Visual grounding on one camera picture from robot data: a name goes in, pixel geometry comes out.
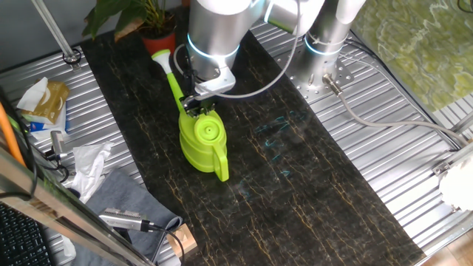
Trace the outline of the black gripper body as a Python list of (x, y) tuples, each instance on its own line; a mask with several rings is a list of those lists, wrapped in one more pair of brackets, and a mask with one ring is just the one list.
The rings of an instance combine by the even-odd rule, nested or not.
[(197, 100), (196, 95), (185, 95), (180, 98), (180, 102), (184, 110), (187, 110), (189, 108), (199, 107), (201, 108), (201, 113), (202, 113), (202, 108), (204, 106), (209, 106), (211, 104), (216, 105), (217, 100), (215, 97), (206, 98), (204, 100)]

